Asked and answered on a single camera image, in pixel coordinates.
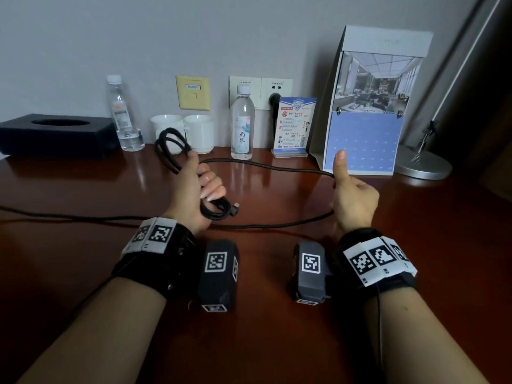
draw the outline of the wristband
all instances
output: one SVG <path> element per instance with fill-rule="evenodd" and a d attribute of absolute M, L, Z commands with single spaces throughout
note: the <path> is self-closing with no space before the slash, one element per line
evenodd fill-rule
<path fill-rule="evenodd" d="M 169 299 L 194 287 L 194 235 L 174 219 L 154 217 L 142 222 L 121 252 L 113 277 L 151 287 Z"/>
<path fill-rule="evenodd" d="M 362 301 L 396 288 L 417 290 L 417 269 L 394 240 L 373 228 L 345 234 L 338 243 L 334 263 Z"/>

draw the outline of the yellowed wall plate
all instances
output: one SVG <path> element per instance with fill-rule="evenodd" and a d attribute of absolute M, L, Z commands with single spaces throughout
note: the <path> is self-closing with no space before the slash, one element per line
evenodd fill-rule
<path fill-rule="evenodd" d="M 181 109 L 210 110 L 210 84 L 207 77 L 176 75 Z"/>

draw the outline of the black tissue box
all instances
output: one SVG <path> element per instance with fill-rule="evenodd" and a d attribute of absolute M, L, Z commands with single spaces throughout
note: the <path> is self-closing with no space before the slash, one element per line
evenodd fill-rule
<path fill-rule="evenodd" d="M 101 159 L 119 147 L 110 118 L 32 114 L 0 123 L 6 155 Z"/>

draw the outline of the silver lamp base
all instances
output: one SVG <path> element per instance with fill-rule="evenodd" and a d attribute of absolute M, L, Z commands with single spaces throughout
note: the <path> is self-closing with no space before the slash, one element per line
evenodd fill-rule
<path fill-rule="evenodd" d="M 395 172 L 418 179 L 440 180 L 451 173 L 451 164 L 438 155 L 423 150 L 419 154 L 411 147 L 399 145 Z"/>

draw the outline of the gray wall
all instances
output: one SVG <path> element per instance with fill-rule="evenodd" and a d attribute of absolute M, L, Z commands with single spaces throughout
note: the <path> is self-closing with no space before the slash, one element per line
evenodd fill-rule
<path fill-rule="evenodd" d="M 292 78 L 294 95 L 319 97 L 344 25 L 434 33 L 414 106 L 474 2 L 0 0 L 0 121 L 108 116 L 105 74 L 119 73 L 152 142 L 152 115 L 193 113 L 179 109 L 175 75 L 199 75 L 210 81 L 215 144 L 229 145 L 228 76 Z M 270 129 L 270 112 L 257 110 L 256 147 L 269 146 Z"/>

